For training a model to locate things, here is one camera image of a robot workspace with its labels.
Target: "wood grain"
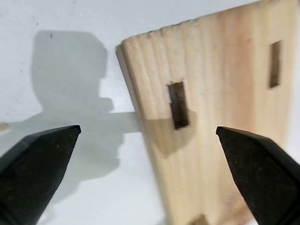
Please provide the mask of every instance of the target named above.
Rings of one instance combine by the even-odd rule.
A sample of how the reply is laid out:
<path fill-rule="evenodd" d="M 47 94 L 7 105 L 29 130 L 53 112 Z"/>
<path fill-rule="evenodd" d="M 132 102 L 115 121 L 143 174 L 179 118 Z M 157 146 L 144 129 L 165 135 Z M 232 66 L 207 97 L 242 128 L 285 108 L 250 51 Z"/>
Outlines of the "wood grain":
<path fill-rule="evenodd" d="M 130 37 L 117 48 L 172 225 L 251 218 L 215 131 L 244 129 L 284 147 L 296 8 L 296 0 L 263 0 Z M 280 83 L 270 88 L 277 41 Z M 168 85 L 180 82 L 189 125 L 176 130 Z"/>

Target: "white wall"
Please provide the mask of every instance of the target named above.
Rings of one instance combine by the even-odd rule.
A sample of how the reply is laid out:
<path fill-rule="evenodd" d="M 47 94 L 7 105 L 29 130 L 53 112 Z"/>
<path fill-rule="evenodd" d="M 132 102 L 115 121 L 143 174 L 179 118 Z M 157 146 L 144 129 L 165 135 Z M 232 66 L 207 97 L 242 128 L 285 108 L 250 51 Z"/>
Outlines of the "white wall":
<path fill-rule="evenodd" d="M 152 168 L 115 56 L 121 40 L 251 0 L 0 0 L 3 153 L 24 135 L 80 124 L 40 225 L 163 225 Z M 300 87 L 300 78 L 295 82 Z M 299 146 L 299 91 L 289 149 Z"/>

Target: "pine wood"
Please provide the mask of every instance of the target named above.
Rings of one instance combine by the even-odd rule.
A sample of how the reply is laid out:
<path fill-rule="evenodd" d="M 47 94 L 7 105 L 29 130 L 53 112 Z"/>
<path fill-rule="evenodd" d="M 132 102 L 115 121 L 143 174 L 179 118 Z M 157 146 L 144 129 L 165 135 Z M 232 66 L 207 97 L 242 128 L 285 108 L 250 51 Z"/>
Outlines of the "pine wood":
<path fill-rule="evenodd" d="M 285 146 L 296 11 L 296 0 L 264 0 L 130 37 L 117 48 L 172 225 L 251 218 L 215 131 L 244 129 Z M 272 64 L 277 41 L 280 58 Z M 272 68 L 279 85 L 270 88 Z M 178 82 L 190 125 L 175 130 L 167 86 Z"/>

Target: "wooden board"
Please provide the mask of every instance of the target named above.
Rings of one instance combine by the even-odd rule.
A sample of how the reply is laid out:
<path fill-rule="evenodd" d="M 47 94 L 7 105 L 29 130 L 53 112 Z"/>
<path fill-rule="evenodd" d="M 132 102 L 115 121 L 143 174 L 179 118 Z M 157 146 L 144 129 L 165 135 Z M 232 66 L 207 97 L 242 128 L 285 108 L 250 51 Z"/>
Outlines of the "wooden board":
<path fill-rule="evenodd" d="M 244 129 L 285 146 L 296 15 L 296 0 L 264 0 L 117 48 L 172 225 L 251 218 L 215 131 Z"/>

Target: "mortise hole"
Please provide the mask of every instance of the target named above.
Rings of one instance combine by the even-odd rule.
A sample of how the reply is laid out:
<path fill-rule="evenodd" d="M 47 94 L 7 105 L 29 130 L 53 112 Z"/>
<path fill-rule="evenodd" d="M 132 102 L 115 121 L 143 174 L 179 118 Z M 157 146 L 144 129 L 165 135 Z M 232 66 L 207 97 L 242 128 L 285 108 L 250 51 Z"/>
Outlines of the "mortise hole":
<path fill-rule="evenodd" d="M 271 70 L 269 88 L 279 85 L 280 79 L 281 41 L 271 44 Z"/>
<path fill-rule="evenodd" d="M 189 125 L 186 96 L 183 82 L 168 85 L 170 106 L 175 130 Z"/>

